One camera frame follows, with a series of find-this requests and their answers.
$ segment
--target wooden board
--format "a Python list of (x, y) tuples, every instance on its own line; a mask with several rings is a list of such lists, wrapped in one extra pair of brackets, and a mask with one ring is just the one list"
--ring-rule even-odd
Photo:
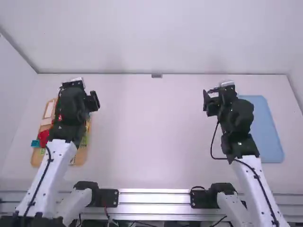
[[(45, 113), (46, 113), (49, 103), (51, 103), (51, 102), (53, 102), (53, 110), (51, 113), (51, 119), (52, 120), (54, 119), (54, 110), (55, 110), (57, 98), (53, 98), (46, 103), (42, 121), (46, 119)], [(44, 130), (50, 129), (51, 126), (52, 126), (51, 124), (40, 125), (38, 134)], [(75, 157), (71, 160), (72, 166), (81, 166), (86, 162), (87, 153), (88, 153), (88, 139), (89, 139), (90, 127), (91, 127), (91, 118), (87, 121), (87, 127), (86, 127), (87, 131), (86, 131), (85, 136), (82, 139), (79, 149), (78, 149)], [(33, 167), (39, 167), (41, 165), (44, 154), (45, 154), (44, 148), (33, 148), (33, 154), (32, 154), (32, 158), (31, 158), (31, 164)]]

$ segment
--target white backdrop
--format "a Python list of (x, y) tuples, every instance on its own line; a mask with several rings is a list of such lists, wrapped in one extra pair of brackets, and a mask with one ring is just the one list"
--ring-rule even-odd
[(0, 166), (21, 121), (36, 73), (0, 34)]
[[(79, 75), (43, 75), (37, 79), (1, 171), (2, 179), (30, 182), (34, 177), (37, 169), (30, 164), (30, 142), (36, 138), (45, 103), (56, 97), (60, 82), (75, 76)], [(88, 91), (97, 91), (101, 108), (92, 117), (88, 160), (82, 167), (70, 167), (66, 181), (91, 180), (100, 187), (175, 189), (231, 182), (239, 189), (227, 162), (210, 158), (216, 118), (207, 118), (202, 111), (203, 88), (230, 78), (240, 95), (263, 95), (271, 109), (285, 152), (283, 163), (264, 164), (271, 189), (275, 193), (303, 193), (298, 177), (303, 171), (303, 116), (286, 76), (81, 76)], [(214, 154), (223, 156), (220, 133)]]
[(289, 73), (303, 107), (301, 0), (1, 0), (37, 71)]

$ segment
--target metal extrusion bar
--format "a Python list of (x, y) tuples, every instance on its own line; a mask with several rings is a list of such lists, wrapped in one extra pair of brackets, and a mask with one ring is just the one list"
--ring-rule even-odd
[[(218, 221), (225, 216), (220, 209), (192, 209), (187, 189), (119, 189), (119, 205), (108, 208), (112, 218), (120, 220)], [(12, 214), (26, 191), (0, 191), (0, 215)], [(70, 192), (60, 192), (59, 204)], [(303, 222), (303, 194), (274, 194), (288, 222)], [(88, 207), (82, 219), (107, 219), (104, 208)]]

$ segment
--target wooden cutting board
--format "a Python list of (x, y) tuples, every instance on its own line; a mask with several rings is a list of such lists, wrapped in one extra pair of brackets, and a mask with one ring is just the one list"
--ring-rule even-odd
[[(46, 103), (38, 134), (41, 131), (51, 128), (52, 126), (51, 121), (54, 119), (56, 102), (57, 102), (57, 98), (53, 98)], [(86, 133), (80, 143), (80, 146), (78, 148), (75, 157), (71, 160), (70, 165), (72, 166), (81, 166), (85, 163), (87, 159), (90, 127), (91, 127), (91, 118), (89, 118), (86, 122)], [(31, 158), (31, 164), (33, 167), (39, 167), (41, 165), (45, 152), (46, 152), (45, 148), (33, 149), (33, 154)]]

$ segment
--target green object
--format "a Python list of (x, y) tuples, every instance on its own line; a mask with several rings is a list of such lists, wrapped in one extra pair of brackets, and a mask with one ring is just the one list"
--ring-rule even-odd
[(40, 155), (44, 155), (45, 154), (45, 148), (41, 148), (40, 149)]
[(83, 136), (80, 145), (85, 145), (85, 146), (87, 145), (87, 136), (86, 136), (86, 134)]

